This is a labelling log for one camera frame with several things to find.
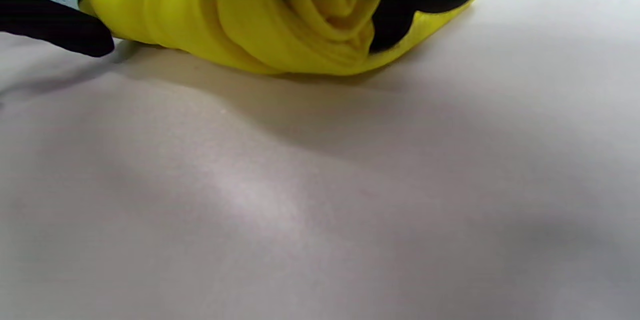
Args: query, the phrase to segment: white surface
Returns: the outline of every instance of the white surface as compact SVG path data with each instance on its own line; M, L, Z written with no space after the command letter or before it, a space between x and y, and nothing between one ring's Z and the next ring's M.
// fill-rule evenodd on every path
M478 0L311 83L2 35L0 318L637 320L638 24Z

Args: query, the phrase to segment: gloved hand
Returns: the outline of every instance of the gloved hand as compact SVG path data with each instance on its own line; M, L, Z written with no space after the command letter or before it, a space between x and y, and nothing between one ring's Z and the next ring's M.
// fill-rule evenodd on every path
M100 20L50 0L0 0L0 31L89 56L114 49L112 34Z

